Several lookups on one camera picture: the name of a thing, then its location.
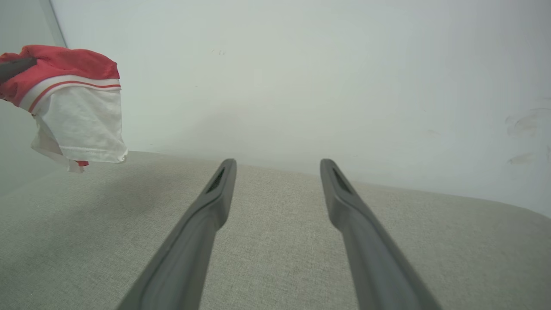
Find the grey fabric sofa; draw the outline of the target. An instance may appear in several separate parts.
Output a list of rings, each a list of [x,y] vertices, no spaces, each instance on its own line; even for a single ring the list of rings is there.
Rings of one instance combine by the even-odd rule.
[[[0,310],[114,310],[219,163],[146,152],[0,197]],[[353,187],[444,310],[551,310],[551,219],[499,202]],[[318,175],[240,164],[201,310],[357,310]]]

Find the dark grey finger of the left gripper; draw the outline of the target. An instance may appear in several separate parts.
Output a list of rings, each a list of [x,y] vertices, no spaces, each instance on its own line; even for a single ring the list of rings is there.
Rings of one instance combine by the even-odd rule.
[[[36,63],[37,59],[33,57],[0,63],[0,83],[5,83],[20,73],[25,72],[27,69],[36,65]]]

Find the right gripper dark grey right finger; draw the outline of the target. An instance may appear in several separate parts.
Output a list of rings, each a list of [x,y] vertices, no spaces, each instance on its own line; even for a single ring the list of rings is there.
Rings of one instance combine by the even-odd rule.
[[[321,160],[325,204],[346,247],[359,310],[442,310],[370,207],[332,160]]]

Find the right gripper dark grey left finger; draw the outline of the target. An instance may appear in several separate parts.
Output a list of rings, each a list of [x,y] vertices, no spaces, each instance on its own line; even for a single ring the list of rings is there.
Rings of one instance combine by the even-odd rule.
[[[215,236],[229,216],[236,174],[236,160],[221,163],[117,310],[199,309]]]

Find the red and white basketball jersey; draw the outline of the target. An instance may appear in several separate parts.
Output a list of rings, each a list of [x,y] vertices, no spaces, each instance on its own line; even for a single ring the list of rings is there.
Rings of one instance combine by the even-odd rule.
[[[74,173],[90,162],[126,161],[117,63],[91,50],[47,45],[4,53],[0,63],[28,57],[36,65],[0,83],[0,99],[33,116],[31,148]]]

